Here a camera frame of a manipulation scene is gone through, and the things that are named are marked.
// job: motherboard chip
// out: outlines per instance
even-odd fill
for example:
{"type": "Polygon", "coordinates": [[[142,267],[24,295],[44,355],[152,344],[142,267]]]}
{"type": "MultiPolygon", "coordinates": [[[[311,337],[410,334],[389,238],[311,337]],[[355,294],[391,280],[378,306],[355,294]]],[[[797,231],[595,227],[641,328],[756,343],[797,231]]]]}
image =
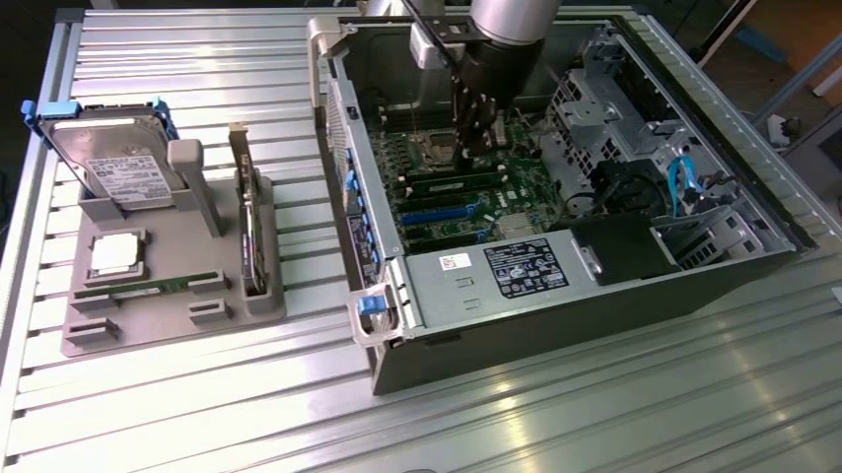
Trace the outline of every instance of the motherboard chip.
{"type": "Polygon", "coordinates": [[[498,220],[498,229],[505,239],[529,237],[535,235],[535,227],[523,212],[503,215],[498,220]]]}

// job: warning sticker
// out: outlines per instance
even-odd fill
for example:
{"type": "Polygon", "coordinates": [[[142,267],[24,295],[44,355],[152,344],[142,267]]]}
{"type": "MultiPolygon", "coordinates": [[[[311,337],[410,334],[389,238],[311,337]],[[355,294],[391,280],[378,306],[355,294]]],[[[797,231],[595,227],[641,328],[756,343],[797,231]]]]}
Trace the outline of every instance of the warning sticker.
{"type": "Polygon", "coordinates": [[[469,253],[449,254],[441,256],[438,262],[442,265],[442,271],[450,271],[451,269],[467,268],[471,266],[471,257],[469,253]]]}
{"type": "Polygon", "coordinates": [[[570,286],[546,238],[487,248],[486,258],[507,299],[570,286]]]}
{"type": "Polygon", "coordinates": [[[87,165],[115,202],[142,202],[170,197],[170,186],[155,157],[88,160],[87,165]]]}

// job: motherboard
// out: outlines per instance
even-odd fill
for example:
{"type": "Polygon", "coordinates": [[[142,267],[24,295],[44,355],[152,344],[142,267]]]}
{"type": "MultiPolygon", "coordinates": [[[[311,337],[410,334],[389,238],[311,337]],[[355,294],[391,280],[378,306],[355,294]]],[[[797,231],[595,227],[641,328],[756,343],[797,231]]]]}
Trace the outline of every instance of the motherboard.
{"type": "Polygon", "coordinates": [[[518,119],[499,119],[470,169],[453,162],[453,129],[370,135],[406,250],[439,251],[541,234],[562,202],[518,119]]]}

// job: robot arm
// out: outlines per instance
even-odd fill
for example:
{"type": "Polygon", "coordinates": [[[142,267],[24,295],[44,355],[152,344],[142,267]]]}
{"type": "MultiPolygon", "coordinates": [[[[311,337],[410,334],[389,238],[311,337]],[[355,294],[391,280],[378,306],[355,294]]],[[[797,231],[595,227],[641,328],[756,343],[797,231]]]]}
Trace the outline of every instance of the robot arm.
{"type": "MultiPolygon", "coordinates": [[[[486,133],[522,92],[543,48],[561,0],[474,0],[463,25],[426,20],[410,0],[415,17],[414,40],[429,41],[451,69],[453,115],[457,130],[454,163],[473,166],[483,152],[486,133]]],[[[413,45],[419,67],[422,47],[413,45]]]]}

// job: aluminum table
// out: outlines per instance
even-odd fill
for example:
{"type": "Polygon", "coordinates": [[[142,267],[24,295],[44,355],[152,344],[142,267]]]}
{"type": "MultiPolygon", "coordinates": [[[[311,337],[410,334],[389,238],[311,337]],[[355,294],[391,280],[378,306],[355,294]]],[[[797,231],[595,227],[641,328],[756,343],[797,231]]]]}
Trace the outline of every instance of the aluminum table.
{"type": "MultiPolygon", "coordinates": [[[[343,308],[304,32],[315,15],[354,14],[114,10],[56,24],[40,102],[162,96],[182,137],[207,147],[210,178],[234,173],[227,124],[248,124],[275,184],[290,316],[66,358],[79,184],[34,138],[0,271],[3,471],[838,469],[842,229],[781,162],[754,166],[822,244],[800,264],[690,316],[371,396],[343,308]]],[[[670,41],[654,23],[639,27],[670,41]]],[[[741,152],[760,146],[742,137],[741,152]]]]}

